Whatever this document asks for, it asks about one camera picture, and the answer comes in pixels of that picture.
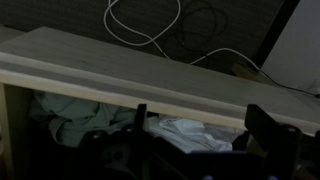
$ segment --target black object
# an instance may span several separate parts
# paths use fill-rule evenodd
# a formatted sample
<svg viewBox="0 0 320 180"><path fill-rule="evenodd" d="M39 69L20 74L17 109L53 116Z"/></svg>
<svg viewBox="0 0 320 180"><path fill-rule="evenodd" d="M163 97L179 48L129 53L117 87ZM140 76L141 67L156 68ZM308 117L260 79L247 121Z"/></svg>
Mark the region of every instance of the black object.
<svg viewBox="0 0 320 180"><path fill-rule="evenodd" d="M292 179L298 162L319 165L320 133L313 138L279 125L256 105L248 106L245 124L268 151L266 158L246 152L184 154L146 133L145 117L146 105L139 105L134 124L122 132L86 134L64 179Z"/></svg>
<svg viewBox="0 0 320 180"><path fill-rule="evenodd" d="M290 89L290 90L293 90L293 91L298 91L298 92L302 92L302 93L305 93L305 94L308 94L308 95L311 95L311 96L314 96L315 98L318 98L320 99L320 94L312 94L308 91L304 91L302 89L297 89L297 88L292 88L292 87L289 87L289 86L285 86L285 85L282 85L278 82L276 82L275 80L273 80L267 73L263 72L261 69L258 70L260 73L264 74L268 79L270 79L273 83L275 83L276 85L282 87L282 88L286 88L286 89Z"/></svg>

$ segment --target desk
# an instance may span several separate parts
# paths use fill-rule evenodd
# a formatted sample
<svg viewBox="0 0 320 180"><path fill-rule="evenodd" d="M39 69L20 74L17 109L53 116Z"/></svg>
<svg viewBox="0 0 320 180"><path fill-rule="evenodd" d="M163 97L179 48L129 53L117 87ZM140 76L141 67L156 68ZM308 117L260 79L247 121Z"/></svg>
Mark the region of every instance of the desk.
<svg viewBox="0 0 320 180"><path fill-rule="evenodd" d="M247 105L258 104L306 133L320 129L317 112L283 89L49 28L0 44L0 82L13 85L0 88L0 120L17 176L27 171L30 89L130 108L145 103L151 112L240 129Z"/></svg>

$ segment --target light blue cloth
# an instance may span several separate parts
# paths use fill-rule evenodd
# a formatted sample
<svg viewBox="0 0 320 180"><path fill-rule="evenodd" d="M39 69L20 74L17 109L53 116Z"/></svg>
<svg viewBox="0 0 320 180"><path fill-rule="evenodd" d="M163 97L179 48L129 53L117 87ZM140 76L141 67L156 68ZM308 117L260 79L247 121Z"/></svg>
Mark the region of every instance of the light blue cloth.
<svg viewBox="0 0 320 180"><path fill-rule="evenodd" d="M77 147L87 132L104 130L113 133L132 124L135 110L54 93L34 91L30 117L46 124L44 117L56 115L48 127L54 140Z"/></svg>

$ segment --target white cable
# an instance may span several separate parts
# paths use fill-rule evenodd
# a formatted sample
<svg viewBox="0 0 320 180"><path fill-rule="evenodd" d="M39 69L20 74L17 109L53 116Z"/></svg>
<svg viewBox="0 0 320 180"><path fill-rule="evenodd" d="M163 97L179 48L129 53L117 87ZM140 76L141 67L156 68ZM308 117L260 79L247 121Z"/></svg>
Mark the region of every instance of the white cable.
<svg viewBox="0 0 320 180"><path fill-rule="evenodd" d="M180 3L180 0L177 0L177 4L178 4L178 12L177 12L177 15L176 17L174 18L174 20L169 24L169 26L167 26L164 30L162 30L158 35L156 35L154 38L151 38L150 36L142 33L142 32L139 32L137 30L134 30L126 25L124 25L121 21L119 21L113 14L113 11L112 11L112 7L117 3L119 2L119 0L115 0L114 2L111 2L111 0L108 1L108 8L106 9L105 13L104 13L104 16L103 16L103 22L104 22L104 26L105 28L107 29L107 31L113 36L115 37L116 39L118 39L119 41L125 43L125 44L128 44L128 45L131 45L131 46L145 46L147 44L150 44L150 43L154 43L155 46L160 50L160 52L163 53L163 55L168 58L168 59L171 59L165 52L163 52L163 50L161 49L161 47L158 45L158 43L155 41L157 38L159 38L160 36L162 36L168 29L170 29L178 20L179 16L180 16L180 13L181 13L181 3ZM140 36L143 36L143 37L146 37L149 39L149 41L147 42L144 42L144 43L132 43L132 42L128 42L122 38L120 38L119 36L117 36L115 33L113 33L110 28L108 27L108 24L107 24L107 21L106 21L106 18L107 18L107 15L108 15L108 12L110 12L110 15L111 17L113 18L113 20L115 20L120 26L122 26L123 28L127 29L128 31L131 31L137 35L140 35Z"/></svg>
<svg viewBox="0 0 320 180"><path fill-rule="evenodd" d="M155 36L154 38L151 38L150 36L142 33L142 32L139 32L137 30L134 30L126 25L124 25L121 21L119 21L113 14L113 11L112 11L112 7L118 3L119 0L115 0L112 2L112 0L108 0L108 8L106 9L106 11L104 12L104 16L103 16L103 23L104 23L104 26L106 28L106 30L113 36L115 37L116 39L118 39L119 41L125 43L125 44L128 44L128 45L131 45L131 46L145 46L147 44L150 44L150 43L154 43L155 46L160 50L160 52L167 58L167 59L171 59L162 49L161 47L158 45L158 43L155 41L156 39L158 39L160 36L162 36L168 29L170 29L178 20L179 16L180 16L180 13L181 13L181 3L180 3L180 0L177 0L177 4L178 4L178 12L177 12L177 15L175 17L175 19L169 24L169 26L167 26L164 30L162 30L157 36ZM127 29L128 31L131 31L132 33L135 33L137 35L140 35L140 36L143 36L145 38L148 38L149 41L147 42L144 42L144 43L132 43L132 42L128 42L122 38L120 38L119 36L117 36L115 33L113 33L108 24L107 24L107 15L108 15L108 12L110 12L110 15L111 17L113 18L114 21L116 21L120 26L122 26L123 28ZM216 49L210 53L208 53L207 55L205 56L202 56L200 57L199 59L191 62L190 64L195 64L203 59L205 59L207 56L210 56L214 53L217 53L217 52L220 52L220 51L230 51L230 52L233 52L239 56L241 56L242 58L244 58L245 60L247 60L249 63L251 63L254 68L256 68L258 71L260 71L260 68L250 59L248 58L247 56L241 54L240 52L236 51L236 50L233 50L233 49L230 49L230 48L220 48L220 49Z"/></svg>
<svg viewBox="0 0 320 180"><path fill-rule="evenodd" d="M197 62L205 59L207 56L210 56L210 55L212 55L212 54L214 54L214 53L217 53L217 52L220 52L220 51L230 51L230 52L233 52L233 53L241 56L241 57L244 58L245 60L247 60L247 61L248 61L250 64L252 64L252 65L254 66L254 68L256 68L258 71L260 70L260 68L259 68L250 58L248 58L247 56L239 53L239 52L236 51L236 50L230 49L230 48L220 48L220 49L216 49L216 50L214 50L214 51L211 51L211 52L208 53L207 55L202 56L201 58L199 58L199 59L191 62L190 64L195 64L195 63L197 63Z"/></svg>

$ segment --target storage space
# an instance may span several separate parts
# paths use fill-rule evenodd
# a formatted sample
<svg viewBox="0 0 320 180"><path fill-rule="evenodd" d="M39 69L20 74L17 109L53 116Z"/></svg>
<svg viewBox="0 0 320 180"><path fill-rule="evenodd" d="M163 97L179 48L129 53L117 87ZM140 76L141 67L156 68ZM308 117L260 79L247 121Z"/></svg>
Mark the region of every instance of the storage space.
<svg viewBox="0 0 320 180"><path fill-rule="evenodd" d="M40 128L38 122L30 119L33 90L2 84L0 95L0 120L9 178L61 179L76 149L57 144L48 129ZM240 143L236 142L236 148L242 146L244 149L246 140L237 141Z"/></svg>

